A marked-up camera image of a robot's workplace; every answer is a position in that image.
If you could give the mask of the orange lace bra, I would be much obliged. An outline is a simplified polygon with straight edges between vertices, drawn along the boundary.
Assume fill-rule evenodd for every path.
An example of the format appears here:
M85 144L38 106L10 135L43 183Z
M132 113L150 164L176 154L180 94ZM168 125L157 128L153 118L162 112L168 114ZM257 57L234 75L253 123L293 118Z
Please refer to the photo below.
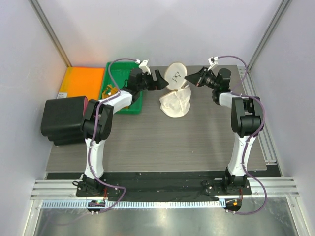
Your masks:
M116 86L113 86L112 84L108 84L104 90L104 92L101 94L101 99L106 99L108 97L111 97L118 93L119 88Z

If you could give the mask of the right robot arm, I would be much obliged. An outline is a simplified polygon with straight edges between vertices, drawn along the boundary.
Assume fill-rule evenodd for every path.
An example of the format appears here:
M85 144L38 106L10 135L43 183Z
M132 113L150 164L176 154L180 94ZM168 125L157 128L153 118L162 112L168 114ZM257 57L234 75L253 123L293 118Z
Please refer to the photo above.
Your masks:
M215 75L211 69L185 76L197 87L211 88L212 100L219 106L231 109L231 129L234 133L234 146L231 160L225 169L222 180L207 181L207 194L238 195L245 191L251 194L247 181L247 163L252 145L263 129L265 114L259 97L236 94L230 90L231 71L223 68Z

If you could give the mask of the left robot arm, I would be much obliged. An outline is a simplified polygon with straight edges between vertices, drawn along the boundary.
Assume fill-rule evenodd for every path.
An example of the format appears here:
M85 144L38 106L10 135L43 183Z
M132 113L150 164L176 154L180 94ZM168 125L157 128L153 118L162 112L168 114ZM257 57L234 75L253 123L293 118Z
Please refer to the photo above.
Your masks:
M77 197L101 196L109 188L126 191L125 187L111 185L104 180L103 152L112 129L113 116L121 109L135 103L144 90L162 90L169 83L159 70L154 73L141 68L131 69L124 86L112 96L102 100L90 100L81 122L86 149L86 169L80 181L72 184L77 187Z

